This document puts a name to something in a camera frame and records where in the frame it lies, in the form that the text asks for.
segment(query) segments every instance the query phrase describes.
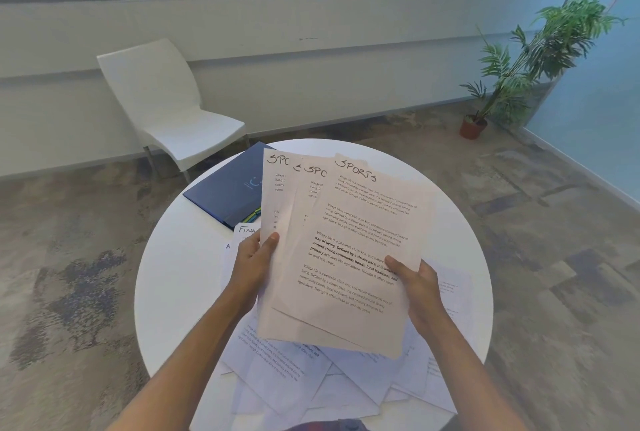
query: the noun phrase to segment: blue wall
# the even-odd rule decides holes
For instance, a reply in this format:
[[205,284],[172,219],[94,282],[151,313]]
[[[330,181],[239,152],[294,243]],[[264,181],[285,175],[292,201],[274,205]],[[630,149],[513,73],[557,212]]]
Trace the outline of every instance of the blue wall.
[[616,0],[629,18],[567,71],[527,129],[640,201],[640,0]]

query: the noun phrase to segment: table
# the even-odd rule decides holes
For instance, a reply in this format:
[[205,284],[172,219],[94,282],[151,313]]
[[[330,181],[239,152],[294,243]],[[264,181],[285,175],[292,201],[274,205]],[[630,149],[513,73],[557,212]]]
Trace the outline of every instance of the table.
[[[270,146],[315,156],[333,157],[340,153],[356,160],[366,160],[371,168],[389,175],[426,182],[436,188],[435,230],[424,242],[423,257],[471,274],[474,282],[475,347],[484,361],[493,326],[491,280],[480,244],[450,198],[416,169],[366,146],[326,139],[287,140]],[[233,158],[209,169],[187,188]],[[223,245],[231,237],[232,232],[228,228],[182,195],[176,197],[158,221],[140,262],[134,301],[138,344],[150,375],[160,369],[217,298]],[[235,385],[234,374],[214,374],[200,401],[191,431],[260,429],[260,416],[230,413]],[[363,419],[369,429],[435,431],[452,416],[414,398],[383,403],[380,411],[379,416]]]

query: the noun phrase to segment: chair backrest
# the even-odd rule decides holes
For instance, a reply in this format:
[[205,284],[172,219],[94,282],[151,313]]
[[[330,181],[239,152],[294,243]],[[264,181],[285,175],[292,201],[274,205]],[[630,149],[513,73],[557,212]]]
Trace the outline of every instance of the chair backrest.
[[168,39],[98,55],[98,63],[136,128],[200,105],[191,69]]

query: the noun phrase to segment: plant pot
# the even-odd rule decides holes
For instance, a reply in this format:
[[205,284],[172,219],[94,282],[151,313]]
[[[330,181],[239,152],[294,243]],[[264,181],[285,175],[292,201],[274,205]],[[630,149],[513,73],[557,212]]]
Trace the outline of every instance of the plant pot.
[[468,114],[462,118],[462,126],[460,126],[460,136],[468,140],[476,140],[483,129],[486,128],[486,119],[476,122],[476,116]]

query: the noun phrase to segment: chair seat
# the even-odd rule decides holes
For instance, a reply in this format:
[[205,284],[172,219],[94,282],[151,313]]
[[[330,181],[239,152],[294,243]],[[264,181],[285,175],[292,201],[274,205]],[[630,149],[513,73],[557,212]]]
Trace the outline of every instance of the chair seat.
[[149,143],[171,155],[180,171],[221,150],[246,134],[244,122],[199,107],[141,129]]

